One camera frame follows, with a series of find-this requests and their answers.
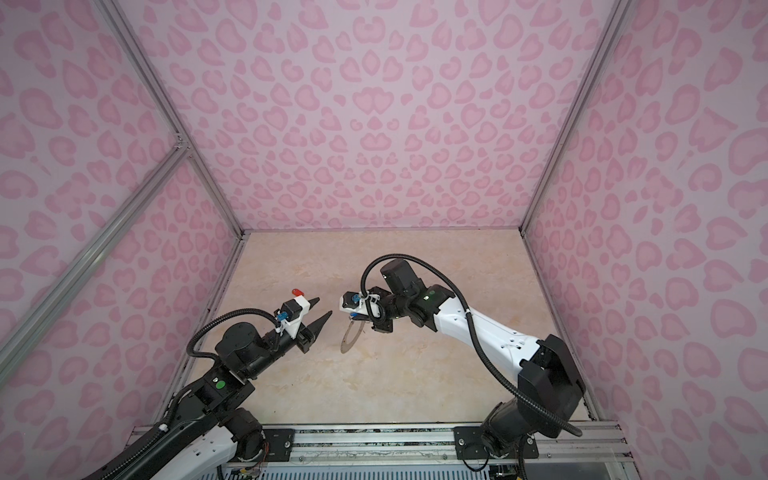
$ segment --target beige marble floor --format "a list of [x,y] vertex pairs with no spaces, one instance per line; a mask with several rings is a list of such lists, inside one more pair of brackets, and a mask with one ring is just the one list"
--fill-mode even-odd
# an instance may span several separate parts
[[[437,267],[462,290],[469,304],[491,318],[545,338],[555,333],[544,297],[517,230],[387,230],[366,232],[253,233],[219,314],[256,307],[274,311],[291,289],[320,297],[308,322],[334,313],[306,354],[292,349],[257,380],[243,404],[263,423],[463,422],[481,421],[511,395],[456,339],[396,320],[395,332],[367,326],[354,347],[340,352],[347,315],[339,297],[357,291],[374,258],[408,253]],[[376,267],[368,287],[386,287]],[[436,278],[415,266],[427,285]],[[260,333],[271,329],[258,317]],[[213,351],[225,323],[204,340]],[[210,367],[201,359],[191,378]],[[583,406],[574,419],[588,419]]]

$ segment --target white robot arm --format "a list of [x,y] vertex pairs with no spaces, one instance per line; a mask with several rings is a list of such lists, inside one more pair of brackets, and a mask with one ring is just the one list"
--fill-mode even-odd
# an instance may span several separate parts
[[[380,271],[391,292],[378,286],[368,290],[368,273],[385,260],[391,261]],[[425,286],[409,261],[430,270],[450,289]],[[370,321],[376,332],[391,333],[394,319],[409,317],[418,327],[459,339],[475,350],[485,368],[515,396],[499,403],[482,424],[482,441],[492,455],[506,455],[523,435],[533,432],[556,438],[565,429],[581,435],[568,419],[584,395],[584,381],[558,337],[525,335],[472,309],[448,277],[410,255],[391,253],[374,260],[362,275],[360,289],[345,293],[339,301],[340,309],[351,319]],[[517,386],[507,376],[517,379]]]
[[[378,316],[381,311],[379,308],[380,295],[370,294],[370,298],[372,300],[371,309],[373,315]],[[343,312],[349,313],[353,318],[362,319],[360,316],[367,317],[364,302],[358,302],[357,306],[349,304],[344,306],[344,297],[342,297],[340,306]],[[472,317],[475,320],[475,331],[485,354],[488,355],[495,365],[503,369],[507,375],[517,378],[522,370],[520,362],[522,360],[530,360],[538,351],[539,345],[536,343],[538,338],[525,335],[506,325],[502,325],[473,308],[470,308],[470,312],[472,312]],[[452,336],[472,347],[466,315],[458,298],[449,297],[440,304],[439,311],[434,315],[434,320],[437,332]]]

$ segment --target black cable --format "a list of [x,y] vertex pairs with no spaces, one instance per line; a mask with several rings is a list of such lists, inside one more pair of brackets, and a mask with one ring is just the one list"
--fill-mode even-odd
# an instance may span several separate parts
[[[179,394],[176,395],[171,401],[170,405],[168,406],[168,410],[165,412],[165,416],[163,417],[162,422],[166,425],[166,427],[170,426],[170,421],[173,420],[174,415],[176,415],[176,408],[179,406],[179,402],[181,401],[181,398],[184,397],[192,388],[192,386],[195,384],[195,382],[190,383],[189,385],[183,387]],[[122,472],[126,467],[128,467],[131,463],[133,463],[137,458],[140,458],[144,453],[146,453],[149,449],[151,449],[155,443],[157,443],[157,440],[160,439],[167,430],[163,431],[160,429],[157,429],[157,431],[152,435],[152,438],[149,440],[149,442],[145,443],[144,446],[142,446],[136,453],[131,455],[129,458],[126,458],[120,465],[117,465],[109,472],[102,475],[99,480],[108,480],[108,478],[112,478],[117,473]]]
[[220,323],[226,322],[229,319],[233,319],[236,316],[241,315],[258,315],[262,316],[266,319],[268,319],[270,322],[272,322],[275,326],[280,326],[280,322],[277,321],[277,319],[269,312],[265,312],[264,310],[259,310],[257,308],[242,308],[240,310],[233,310],[229,313],[225,313],[222,316],[211,320],[206,326],[195,332],[194,335],[192,335],[192,338],[190,339],[190,342],[187,344],[187,355],[196,357],[198,359],[212,359],[214,362],[219,363],[221,359],[219,356],[215,353],[209,353],[209,352],[199,352],[194,349],[194,346],[197,342],[200,341],[203,336],[210,332],[215,326],[219,325]]
[[463,458],[462,458],[462,462],[464,462],[464,466],[466,468],[469,468],[473,472],[482,472],[483,469],[488,466],[488,461],[491,459],[491,454],[488,452],[488,449],[485,447],[485,445],[483,445],[481,443],[468,443],[467,445],[464,446],[464,450],[466,450],[467,448],[469,448],[472,445],[480,445],[483,448],[483,450],[485,450],[485,463],[482,464],[481,467],[470,467],[469,464],[467,463],[467,461],[464,460]]
[[406,255],[404,253],[389,253],[387,255],[382,255],[379,258],[372,261],[371,264],[366,267],[365,271],[362,273],[362,277],[360,278],[360,293],[365,295],[364,300],[366,301],[366,310],[367,310],[368,316],[370,316],[372,319],[376,318],[373,316],[373,312],[371,310],[370,295],[368,294],[368,290],[366,289],[366,280],[368,279],[368,274],[371,272],[371,270],[373,270],[373,267],[375,267],[378,263],[381,263],[384,260],[392,260],[395,258],[402,258],[404,260],[408,260],[423,266],[430,272],[434,273],[440,280],[445,282],[448,288],[451,289],[453,293],[456,294],[456,297],[458,298],[458,301],[461,302],[462,308],[464,309],[464,312],[465,312],[465,317],[467,319],[467,327],[469,328],[469,337],[470,339],[472,339],[472,346],[475,347],[475,351],[480,357],[480,361],[482,362],[482,364],[485,365],[485,368],[488,369],[491,375],[493,375],[494,378],[496,378],[498,382],[504,386],[504,388],[506,388],[512,395],[516,396],[518,400],[523,402],[528,408],[538,413],[539,416],[542,417],[547,422],[553,425],[556,425],[558,428],[563,429],[566,432],[572,435],[575,435],[577,437],[580,437],[583,435],[583,433],[578,427],[561,419],[554,413],[547,410],[544,406],[539,405],[531,397],[521,392],[518,389],[518,387],[513,385],[509,380],[506,379],[506,377],[504,377],[504,375],[501,372],[498,371],[498,369],[493,365],[493,363],[491,363],[491,360],[488,359],[488,356],[485,355],[485,352],[483,352],[482,346],[480,345],[480,340],[478,339],[478,334],[475,331],[475,321],[472,319],[472,313],[469,311],[469,304],[467,303],[467,300],[464,298],[464,295],[462,295],[462,292],[447,276],[445,276],[442,272],[440,272],[440,270],[437,270],[435,267],[425,262],[424,260],[420,260],[419,258],[416,258],[413,255]]
[[526,435],[523,435],[518,442],[518,477],[521,480],[528,480],[528,475],[525,474],[525,460],[523,459],[523,449],[527,441]]
[[[256,308],[243,308],[240,310],[234,310],[229,313],[225,313],[222,316],[211,320],[206,326],[195,332],[194,335],[192,335],[192,338],[190,339],[189,343],[187,344],[187,355],[192,357],[197,357],[201,359],[212,359],[214,362],[219,363],[221,362],[221,359],[219,356],[215,353],[209,353],[209,352],[199,352],[194,349],[195,344],[200,341],[203,336],[210,332],[215,326],[226,322],[229,319],[233,319],[236,316],[241,315],[258,315],[262,316],[266,319],[268,319],[270,322],[272,322],[275,326],[279,326],[280,322],[277,321],[277,319],[271,315],[268,312],[265,312],[264,310],[259,310]],[[168,410],[166,412],[166,415],[163,419],[163,423],[166,425],[170,425],[170,421],[173,419],[174,415],[176,415],[176,408],[179,405],[179,401],[183,396],[187,394],[187,392],[190,390],[191,386],[195,384],[195,382],[190,383],[189,385],[183,387],[179,394],[174,397],[173,400],[171,400],[170,405],[168,406]],[[160,437],[165,434],[164,431],[158,429],[154,435],[152,435],[152,438],[149,440],[149,442],[145,443],[143,447],[141,447],[136,453],[131,455],[131,457],[127,458],[124,462],[122,462],[117,467],[113,468],[106,474],[102,475],[100,480],[108,480],[112,476],[116,475],[117,473],[121,472],[123,469],[125,469],[127,466],[129,466],[131,463],[133,463],[137,458],[140,458],[144,453],[146,453],[152,446],[157,443],[157,440],[160,439]]]

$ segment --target pink wallpaper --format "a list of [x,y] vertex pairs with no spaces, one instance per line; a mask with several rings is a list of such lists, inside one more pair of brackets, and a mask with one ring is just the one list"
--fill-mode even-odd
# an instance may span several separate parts
[[646,480],[768,477],[767,17],[641,2],[532,232]]
[[517,226],[613,0],[122,2],[246,228]]
[[0,392],[0,477],[81,478],[149,422],[233,236],[186,163]]
[[88,0],[0,5],[0,343],[169,150]]

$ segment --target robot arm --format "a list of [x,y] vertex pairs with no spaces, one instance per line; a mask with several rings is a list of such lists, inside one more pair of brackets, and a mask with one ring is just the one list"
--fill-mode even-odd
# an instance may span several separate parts
[[[430,296],[429,294],[431,292],[434,292],[432,295],[439,295],[442,293],[438,293],[433,287],[432,290],[426,291],[422,300],[429,301],[429,298],[427,297]],[[346,296],[350,293],[352,294],[352,298],[360,298],[360,294],[354,292],[348,292]],[[372,299],[371,308],[373,314],[377,315],[380,311],[380,294],[371,294],[370,297]],[[353,305],[352,302],[347,302],[345,305],[344,297],[342,297],[340,304],[341,310],[349,313],[353,316],[353,319],[368,319],[364,302],[358,301],[357,305]],[[506,325],[502,325],[473,308],[471,308],[470,311],[475,319],[475,331],[477,332],[478,339],[489,359],[510,376],[517,377],[522,370],[520,362],[522,360],[530,360],[533,358],[533,355],[539,349],[539,345],[536,343],[538,338],[525,335]],[[391,320],[394,318],[395,317],[389,317],[388,319],[383,319],[381,322],[375,322],[374,329],[377,329],[376,327],[382,323],[391,325]],[[455,296],[448,296],[439,304],[437,312],[432,317],[432,321],[428,321],[427,327],[436,332],[452,336],[472,347],[472,339],[469,336],[469,326],[467,325],[464,309]],[[385,331],[381,329],[377,329],[377,331],[384,333],[391,332],[391,330]]]
[[[442,285],[426,287],[402,258],[417,261],[415,257],[388,255],[379,260],[393,257],[396,259],[381,269],[391,292],[377,286],[370,291],[347,292],[339,302],[341,310],[352,319],[372,322],[372,329],[382,333],[391,333],[393,320],[407,316],[418,327],[452,336],[477,350],[467,320],[467,312],[471,313],[481,352],[518,384],[517,389],[508,388],[517,398],[499,403],[482,424],[488,451],[503,456],[519,438],[533,432],[556,438],[584,395],[584,382],[565,343],[554,335],[544,340],[525,335],[477,310],[466,309],[456,293]],[[522,396],[527,397],[525,402],[518,402]],[[551,418],[545,418],[541,411]]]
[[[328,312],[303,325],[303,317],[319,299],[307,300],[299,290],[293,294],[274,316],[237,310],[196,333],[187,351],[213,359],[214,365],[176,394],[162,420],[85,480],[193,480],[231,458],[250,461],[265,455],[261,424],[238,408],[255,389],[250,380],[294,346],[307,353],[331,316]],[[246,314],[265,316],[275,329],[260,336],[252,323],[236,323],[216,345],[217,354],[194,350],[205,332]]]

